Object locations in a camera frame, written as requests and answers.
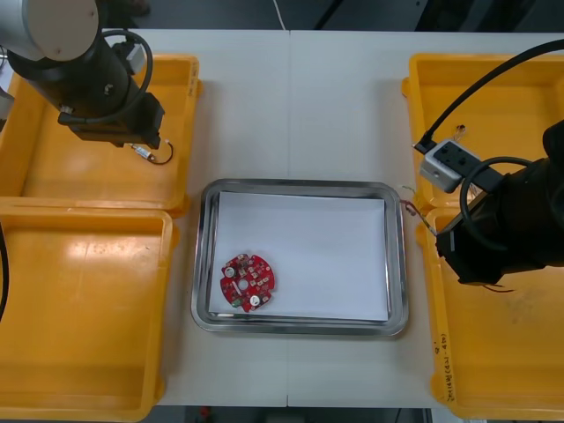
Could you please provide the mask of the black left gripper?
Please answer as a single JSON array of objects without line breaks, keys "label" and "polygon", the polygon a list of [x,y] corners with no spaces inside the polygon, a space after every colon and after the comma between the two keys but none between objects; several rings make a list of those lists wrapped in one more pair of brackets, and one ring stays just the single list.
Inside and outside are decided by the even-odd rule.
[{"label": "black left gripper", "polygon": [[105,123],[70,123],[61,113],[58,123],[68,127],[77,137],[85,141],[109,142],[122,147],[125,144],[145,145],[150,149],[160,148],[160,126],[164,108],[152,93],[145,93],[142,100],[130,111],[116,120]]}]

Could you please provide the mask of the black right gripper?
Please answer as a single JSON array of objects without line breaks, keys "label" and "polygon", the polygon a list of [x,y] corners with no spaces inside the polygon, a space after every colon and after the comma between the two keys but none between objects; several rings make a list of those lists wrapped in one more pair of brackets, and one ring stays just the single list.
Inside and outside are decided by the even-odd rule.
[{"label": "black right gripper", "polygon": [[494,285],[511,271],[507,202],[501,194],[481,194],[436,237],[438,255],[466,285]]}]

